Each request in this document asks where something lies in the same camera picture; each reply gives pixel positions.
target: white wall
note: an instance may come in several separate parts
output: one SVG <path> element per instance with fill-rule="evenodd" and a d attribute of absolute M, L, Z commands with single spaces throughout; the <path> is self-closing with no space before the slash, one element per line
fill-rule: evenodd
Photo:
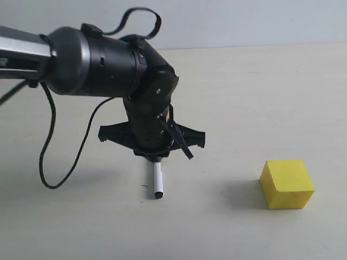
<path fill-rule="evenodd" d="M 160 49 L 347 41 L 344 0 L 2 0 L 0 24 L 33 33 L 82 22 L 111 30 L 133 6 L 162 16 L 162 31 L 152 41 Z M 145 33 L 152 22 L 139 13 L 126 32 Z"/>

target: white table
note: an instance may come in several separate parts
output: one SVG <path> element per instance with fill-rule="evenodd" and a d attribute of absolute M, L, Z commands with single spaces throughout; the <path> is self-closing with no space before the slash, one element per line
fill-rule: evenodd
<path fill-rule="evenodd" d="M 347 44 L 161 53 L 180 76 L 176 121 L 206 131 L 205 149 L 192 161 L 172 152 L 153 200 L 146 161 L 97 138 L 126 120 L 117 100 L 95 118 L 71 178 L 48 190 L 38 177 L 48 102 L 23 90 L 0 109 L 0 259 L 347 259 Z M 14 83 L 1 81 L 0 94 Z M 102 100 L 54 99 L 50 183 Z M 305 209 L 266 210 L 258 178 L 278 159 L 306 164 L 317 191 Z"/>

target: robotic arm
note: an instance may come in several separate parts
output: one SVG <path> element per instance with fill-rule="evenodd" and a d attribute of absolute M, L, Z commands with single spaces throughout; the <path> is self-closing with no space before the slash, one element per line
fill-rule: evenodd
<path fill-rule="evenodd" d="M 149 35 L 108 37 L 121 31 L 136 10 L 156 15 Z M 132 8 L 112 32 L 91 24 L 61 27 L 47 36 L 0 27 L 0 78 L 25 80 L 3 96 L 0 105 L 23 86 L 38 83 L 46 94 L 49 88 L 59 95 L 122 98 L 128 122 L 101 126 L 101 141 L 116 142 L 154 163 L 177 149 L 191 159 L 188 147 L 204 147 L 205 133 L 174 121 L 171 94 L 178 77 L 146 41 L 159 32 L 161 22 L 148 8 Z"/>

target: white marker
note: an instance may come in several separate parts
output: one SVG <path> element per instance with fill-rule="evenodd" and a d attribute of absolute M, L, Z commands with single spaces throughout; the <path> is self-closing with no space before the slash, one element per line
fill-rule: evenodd
<path fill-rule="evenodd" d="M 160 199 L 164 195 L 162 163 L 154 162 L 154 196 Z"/>

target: yellow foam block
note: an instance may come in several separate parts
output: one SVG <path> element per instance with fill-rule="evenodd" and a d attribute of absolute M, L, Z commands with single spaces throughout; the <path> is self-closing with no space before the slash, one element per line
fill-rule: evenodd
<path fill-rule="evenodd" d="M 302 209 L 314 193 L 301 160 L 266 161 L 260 183 L 269 209 Z"/>

